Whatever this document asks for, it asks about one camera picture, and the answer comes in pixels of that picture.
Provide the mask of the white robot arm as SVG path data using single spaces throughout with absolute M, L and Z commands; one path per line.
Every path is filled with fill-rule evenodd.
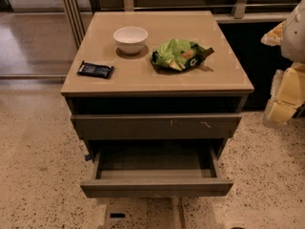
M 305 0 L 285 21 L 265 33 L 261 42 L 279 46 L 281 55 L 293 62 L 287 70 L 275 72 L 265 109 L 264 123 L 279 127 L 286 125 L 305 103 Z

